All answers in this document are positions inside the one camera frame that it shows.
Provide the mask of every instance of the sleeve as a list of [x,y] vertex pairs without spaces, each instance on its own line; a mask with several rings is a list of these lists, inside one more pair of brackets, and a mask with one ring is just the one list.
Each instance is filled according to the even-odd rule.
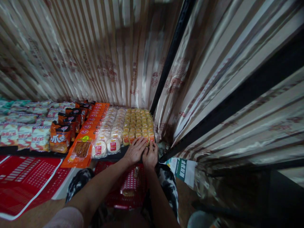
[[82,228],[83,217],[80,211],[74,207],[65,207],[58,211],[44,228]]

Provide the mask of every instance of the green label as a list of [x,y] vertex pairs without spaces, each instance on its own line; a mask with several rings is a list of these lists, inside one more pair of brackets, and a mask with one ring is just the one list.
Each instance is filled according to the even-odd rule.
[[175,176],[181,179],[182,181],[185,181],[186,166],[187,160],[180,158],[176,166]]

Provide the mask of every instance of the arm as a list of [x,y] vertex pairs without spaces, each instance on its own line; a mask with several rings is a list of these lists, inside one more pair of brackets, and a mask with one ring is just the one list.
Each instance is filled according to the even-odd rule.
[[158,146],[155,142],[152,144],[150,141],[149,152],[148,148],[146,148],[142,156],[142,161],[150,185],[150,197],[155,226],[164,228],[180,227],[155,172],[155,165],[158,162]]
[[66,205],[75,207],[83,215],[87,227],[101,202],[118,178],[128,167],[137,163],[146,147],[146,138],[137,138],[129,146],[125,156],[90,180]]

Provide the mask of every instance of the pants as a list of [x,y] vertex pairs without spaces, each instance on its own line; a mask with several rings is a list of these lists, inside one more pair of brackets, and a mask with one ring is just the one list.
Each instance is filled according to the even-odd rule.
[[[157,164],[156,174],[159,183],[165,193],[165,196],[172,208],[176,219],[178,220],[178,195],[176,189],[175,176],[171,169],[164,164]],[[66,196],[66,203],[72,199],[72,197],[79,192],[86,183],[95,176],[94,172],[90,169],[82,169],[78,171],[75,177],[71,180]],[[150,226],[153,227],[153,211],[150,199],[150,191],[148,190],[145,200],[143,202],[143,207],[141,209],[141,214],[149,222]],[[99,209],[93,216],[91,221],[91,227],[101,227],[103,224],[113,221],[114,218],[109,213],[106,206],[102,203]]]

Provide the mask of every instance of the hand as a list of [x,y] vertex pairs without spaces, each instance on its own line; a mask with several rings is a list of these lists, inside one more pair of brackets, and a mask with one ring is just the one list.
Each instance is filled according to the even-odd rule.
[[152,144],[150,141],[149,153],[148,148],[146,148],[142,156],[142,162],[145,169],[154,171],[154,168],[158,162],[158,146],[155,142]]
[[145,137],[136,138],[132,144],[129,146],[124,158],[129,161],[130,166],[139,162],[140,156],[143,150],[147,146],[147,139]]

